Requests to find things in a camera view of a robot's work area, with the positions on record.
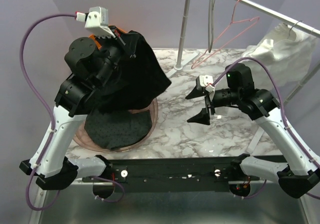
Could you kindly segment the white skirt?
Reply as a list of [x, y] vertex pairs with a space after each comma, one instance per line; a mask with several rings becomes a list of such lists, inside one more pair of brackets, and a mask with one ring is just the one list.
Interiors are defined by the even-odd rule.
[[277, 87], [299, 81], [306, 75], [319, 41], [296, 28], [287, 39], [290, 28], [287, 24], [278, 24], [257, 45], [248, 46], [241, 55], [263, 63]]

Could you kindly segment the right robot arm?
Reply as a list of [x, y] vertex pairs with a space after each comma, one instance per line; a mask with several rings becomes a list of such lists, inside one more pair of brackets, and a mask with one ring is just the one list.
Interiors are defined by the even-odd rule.
[[248, 66], [237, 63], [227, 66], [226, 71], [226, 89], [216, 90], [212, 76], [196, 78], [196, 85], [186, 99], [204, 97], [205, 107], [187, 122], [210, 125], [210, 117], [218, 107], [233, 107], [247, 114], [269, 135], [286, 162], [277, 163], [242, 154], [231, 162], [229, 176], [237, 180], [245, 176], [269, 180], [278, 183], [289, 196], [300, 198], [320, 181], [320, 168], [315, 162], [318, 156], [284, 122], [276, 97], [266, 89], [255, 88]]

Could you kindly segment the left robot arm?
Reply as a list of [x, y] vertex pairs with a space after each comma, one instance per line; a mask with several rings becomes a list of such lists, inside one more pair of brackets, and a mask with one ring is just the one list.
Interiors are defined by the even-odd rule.
[[37, 176], [36, 184], [43, 190], [63, 190], [77, 178], [110, 178], [111, 169], [103, 157], [69, 159], [66, 151], [125, 53], [120, 33], [112, 32], [114, 37], [99, 38], [100, 47], [98, 38], [78, 38], [65, 55], [72, 74], [56, 95], [52, 123], [34, 156], [19, 165], [25, 174]]

